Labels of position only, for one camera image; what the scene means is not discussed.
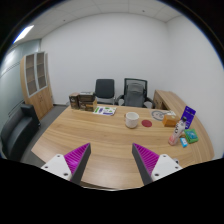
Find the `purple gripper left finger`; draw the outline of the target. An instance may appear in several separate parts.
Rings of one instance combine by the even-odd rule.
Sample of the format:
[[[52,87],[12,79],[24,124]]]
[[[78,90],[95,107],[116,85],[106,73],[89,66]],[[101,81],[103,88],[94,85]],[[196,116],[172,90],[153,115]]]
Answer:
[[[56,154],[42,169],[79,185],[91,154],[91,145],[84,144],[66,155]]]

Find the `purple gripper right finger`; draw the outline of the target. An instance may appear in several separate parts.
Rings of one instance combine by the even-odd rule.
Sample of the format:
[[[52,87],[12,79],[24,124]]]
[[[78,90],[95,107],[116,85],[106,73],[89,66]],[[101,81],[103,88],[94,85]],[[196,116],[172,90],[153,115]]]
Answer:
[[[158,155],[136,143],[132,144],[132,154],[144,185],[148,185],[182,169],[167,154]]]

